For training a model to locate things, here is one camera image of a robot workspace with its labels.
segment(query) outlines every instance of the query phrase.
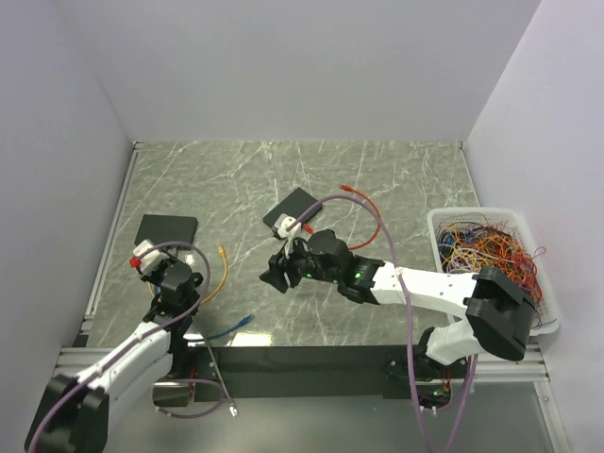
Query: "tangled wires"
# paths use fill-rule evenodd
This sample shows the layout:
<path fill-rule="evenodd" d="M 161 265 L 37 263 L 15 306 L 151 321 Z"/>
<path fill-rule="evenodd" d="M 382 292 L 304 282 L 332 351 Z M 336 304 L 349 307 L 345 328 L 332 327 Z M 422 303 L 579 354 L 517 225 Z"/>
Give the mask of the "tangled wires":
<path fill-rule="evenodd" d="M 437 229 L 438 251 L 443 269 L 449 274 L 478 272 L 482 266 L 495 266 L 533 298 L 537 306 L 543 295 L 537 283 L 537 266 L 533 259 L 545 253 L 539 247 L 533 256 L 515 239 L 516 228 L 505 222 L 441 223 Z M 537 327 L 541 325 L 537 314 Z"/>

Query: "white basket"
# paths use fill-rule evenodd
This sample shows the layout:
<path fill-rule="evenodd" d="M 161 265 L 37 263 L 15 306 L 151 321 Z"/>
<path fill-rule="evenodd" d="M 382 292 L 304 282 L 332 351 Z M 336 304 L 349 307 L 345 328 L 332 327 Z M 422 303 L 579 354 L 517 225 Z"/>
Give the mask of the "white basket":
<path fill-rule="evenodd" d="M 505 222 L 505 231 L 520 243 L 525 252 L 531 255 L 535 252 L 537 247 L 532 240 L 527 224 L 521 216 L 511 210 L 500 210 L 498 208 L 442 208 L 431 210 L 428 214 L 428 231 L 432 242 L 434 262 L 439 272 L 443 272 L 443 266 L 436 240 L 436 230 L 438 227 L 448 227 L 456 222 L 477 222 L 481 224 L 484 223 L 485 217 L 486 221 L 490 224 Z M 538 309 L 541 314 L 542 326 L 539 329 L 532 329 L 530 336 L 552 333 L 560 326 L 558 305 L 552 293 L 549 279 L 545 274 L 543 259 L 536 257 L 534 262 L 538 269 L 537 282 L 543 293 L 543 299 Z M 452 316 L 449 316 L 449 322 L 455 322 Z"/>

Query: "blue cable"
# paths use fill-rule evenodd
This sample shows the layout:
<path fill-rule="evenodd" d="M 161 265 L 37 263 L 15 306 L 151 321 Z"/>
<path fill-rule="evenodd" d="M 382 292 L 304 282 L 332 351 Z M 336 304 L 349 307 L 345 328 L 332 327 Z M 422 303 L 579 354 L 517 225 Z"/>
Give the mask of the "blue cable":
<path fill-rule="evenodd" d="M 237 330 L 240 327 L 245 326 L 246 324 L 249 324 L 249 322 L 254 319 L 254 315 L 250 314 L 248 316 L 245 316 L 244 319 L 242 319 L 239 323 L 237 323 L 235 326 L 228 328 L 227 330 L 217 333 L 216 335 L 210 335 L 206 340 L 216 340 L 217 338 L 220 337 L 224 337 L 225 335 L 228 335 L 230 332 L 233 332 L 235 330 Z"/>

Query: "gray marble surface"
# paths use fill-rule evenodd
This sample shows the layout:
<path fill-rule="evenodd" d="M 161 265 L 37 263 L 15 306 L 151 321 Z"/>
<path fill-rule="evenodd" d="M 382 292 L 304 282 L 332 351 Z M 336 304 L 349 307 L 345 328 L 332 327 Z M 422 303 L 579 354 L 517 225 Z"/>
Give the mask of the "gray marble surface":
<path fill-rule="evenodd" d="M 138 153 L 89 346 L 119 344 L 149 308 L 150 294 L 127 262 L 145 213 L 199 220 L 195 244 L 210 259 L 211 289 L 222 275 L 218 243 L 226 249 L 225 288 L 202 306 L 195 325 L 211 335 L 250 313 L 255 319 L 216 344 L 365 345 L 405 343 L 405 307 L 358 305 L 327 283 L 303 280 L 286 294 L 262 283 L 259 274 L 280 248 L 262 223 L 264 214 L 296 186 L 319 198 L 342 193 L 338 186 L 346 183 L 377 203 L 401 265 L 435 270 L 428 212 L 478 205 L 458 143 L 171 142 L 145 143 Z M 340 200 L 328 202 L 310 224 L 333 228 L 351 244 L 375 228 L 368 213 Z M 391 260 L 382 235 L 362 254 Z M 193 268 L 202 270 L 199 259 Z M 415 338 L 429 326 L 445 324 L 441 313 L 414 310 Z"/>

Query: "yellow wire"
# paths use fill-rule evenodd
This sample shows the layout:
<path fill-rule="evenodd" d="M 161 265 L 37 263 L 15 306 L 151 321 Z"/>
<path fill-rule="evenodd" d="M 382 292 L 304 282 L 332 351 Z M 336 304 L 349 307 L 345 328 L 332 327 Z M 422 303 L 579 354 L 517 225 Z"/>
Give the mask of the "yellow wire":
<path fill-rule="evenodd" d="M 228 275 L 227 252 L 220 244 L 218 244 L 218 253 L 220 253 L 221 258 L 223 259 L 223 266 L 225 268 L 223 271 L 223 277 L 220 280 L 220 283 L 218 283 L 218 286 L 216 287 L 216 289 L 214 291 L 212 291 L 208 297 L 206 297 L 204 300 L 201 301 L 202 304 L 205 304 L 209 300 L 212 300 L 214 298 L 214 296 L 217 295 L 218 292 L 223 289 L 223 286 L 225 286 L 225 282 L 227 281 L 227 275 Z M 147 282 L 147 284 L 149 287 L 149 292 L 151 293 L 151 295 L 153 295 L 155 297 L 155 293 L 153 291 L 153 285 L 150 282 Z"/>

